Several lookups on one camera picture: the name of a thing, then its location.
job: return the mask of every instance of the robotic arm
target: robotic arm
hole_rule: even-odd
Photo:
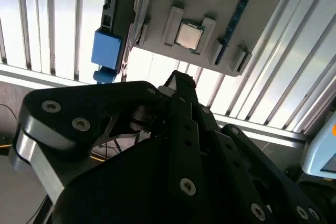
[[[97,165],[93,146],[149,131]],[[218,127],[195,82],[35,90],[10,158],[30,165],[52,223],[326,223],[317,206],[236,126]]]

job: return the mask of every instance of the processor chip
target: processor chip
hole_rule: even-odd
[[[178,31],[176,43],[182,47],[196,50],[203,30],[189,23],[181,23]]]

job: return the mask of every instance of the orange object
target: orange object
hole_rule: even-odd
[[[332,134],[334,135],[334,136],[336,136],[336,124],[334,125],[334,127],[332,128]]]

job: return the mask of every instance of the blue connector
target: blue connector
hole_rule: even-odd
[[[95,71],[93,78],[100,83],[111,83],[117,73],[115,71],[118,61],[121,39],[103,33],[98,29],[94,33],[91,62],[101,67]]]

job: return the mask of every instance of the blue component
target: blue component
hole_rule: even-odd
[[[239,0],[238,1],[236,9],[233,12],[232,17],[229,21],[229,24],[226,27],[226,30],[225,30],[225,33],[224,33],[224,36],[223,36],[223,43],[222,43],[223,46],[222,46],[222,49],[217,56],[217,59],[215,61],[215,65],[218,65],[220,60],[222,59],[224,51],[228,46],[228,43],[231,39],[231,36],[232,36],[233,32],[235,31],[236,26],[238,25],[240,17],[242,16],[248,1],[249,0]]]
[[[110,68],[102,67],[99,71],[93,73],[93,79],[100,83],[112,83],[115,80],[117,73]]]
[[[121,39],[103,33],[98,29],[94,33],[91,62],[116,69]]]

